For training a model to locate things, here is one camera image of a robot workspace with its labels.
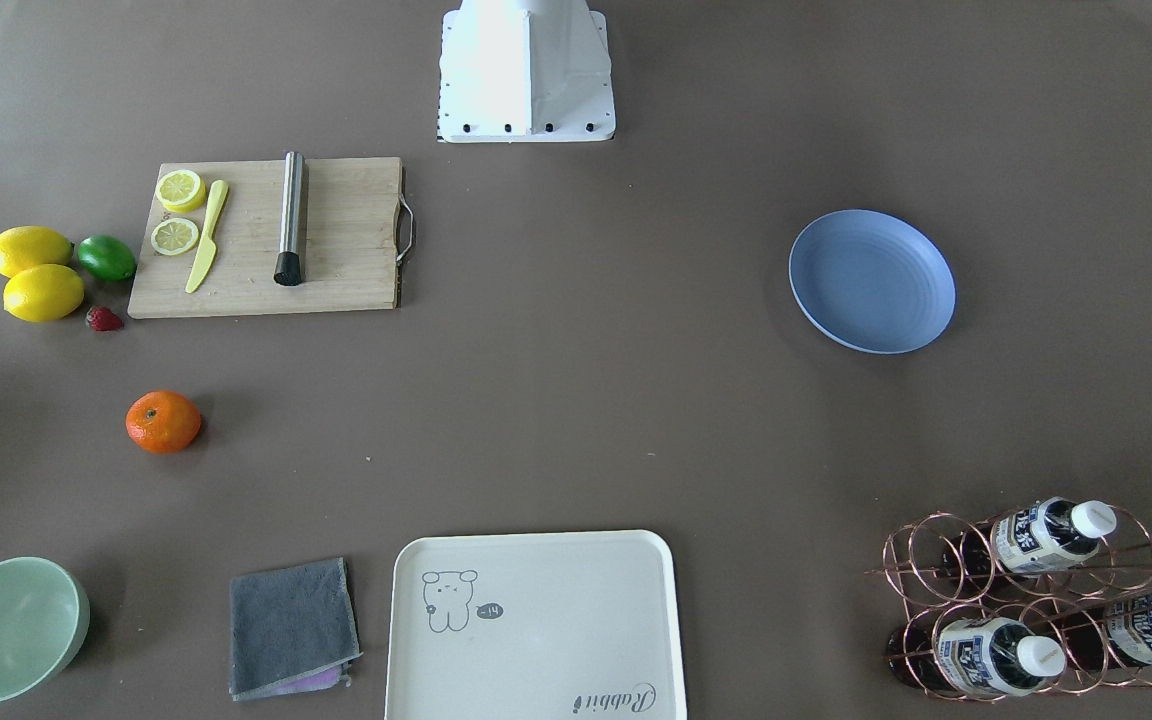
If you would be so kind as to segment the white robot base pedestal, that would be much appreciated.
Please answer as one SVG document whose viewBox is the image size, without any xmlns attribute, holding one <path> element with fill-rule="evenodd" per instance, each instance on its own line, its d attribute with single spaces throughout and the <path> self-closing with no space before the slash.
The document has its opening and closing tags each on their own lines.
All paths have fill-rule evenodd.
<svg viewBox="0 0 1152 720">
<path fill-rule="evenodd" d="M 607 18 L 585 1 L 462 1 L 444 14 L 435 137 L 612 141 Z"/>
</svg>

